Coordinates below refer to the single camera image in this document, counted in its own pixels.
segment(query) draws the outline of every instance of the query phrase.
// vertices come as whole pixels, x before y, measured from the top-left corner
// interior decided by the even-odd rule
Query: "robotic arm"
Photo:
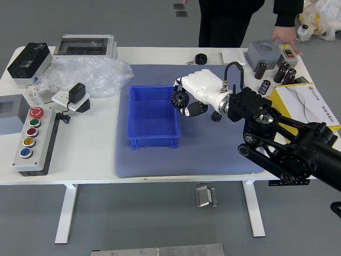
[[[227,88],[227,70],[231,65],[236,65],[241,73],[239,93],[236,93],[236,85],[233,90]],[[198,101],[188,106],[187,92]],[[245,143],[238,147],[238,151],[284,182],[295,183],[313,175],[341,191],[341,152],[332,148],[337,136],[325,123],[304,124],[283,117],[271,107],[270,100],[248,87],[243,88],[243,70],[237,62],[226,67],[224,81],[207,69],[177,79],[171,101],[181,114],[189,117],[206,112],[211,104],[215,113],[220,115],[214,118],[217,115],[213,113],[215,121],[225,114],[233,122],[243,118]],[[297,135],[285,130],[280,123],[295,127]],[[277,133],[290,143],[275,142]],[[264,149],[264,154],[258,150],[260,148]]]

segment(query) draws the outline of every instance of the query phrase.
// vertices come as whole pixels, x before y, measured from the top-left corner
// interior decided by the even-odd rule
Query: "black gear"
[[[211,115],[211,118],[215,122],[219,122],[222,119],[222,115],[219,114],[217,111],[214,111]]]
[[[190,97],[186,93],[186,91],[174,91],[172,94],[171,102],[175,108],[184,108],[190,102]]]

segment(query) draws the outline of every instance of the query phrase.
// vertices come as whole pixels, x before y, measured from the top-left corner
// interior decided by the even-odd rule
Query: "table leg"
[[[247,209],[249,211],[252,233],[254,237],[264,237],[265,231],[263,227],[261,211],[259,210],[256,191],[253,180],[243,181]]]
[[[55,244],[67,244],[77,195],[77,184],[65,184],[66,191],[55,237]]]

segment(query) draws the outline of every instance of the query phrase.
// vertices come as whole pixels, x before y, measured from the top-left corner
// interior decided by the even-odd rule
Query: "human hand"
[[[279,39],[282,44],[290,44],[294,52],[297,55],[303,55],[303,53],[296,47],[296,30],[295,27],[276,27],[273,29],[271,34],[271,40],[275,41]]]

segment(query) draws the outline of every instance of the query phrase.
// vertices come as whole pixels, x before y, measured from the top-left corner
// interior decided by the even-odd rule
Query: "green button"
[[[31,127],[39,127],[40,126],[40,120],[38,120],[38,119],[32,119],[31,121],[30,121],[30,126]]]

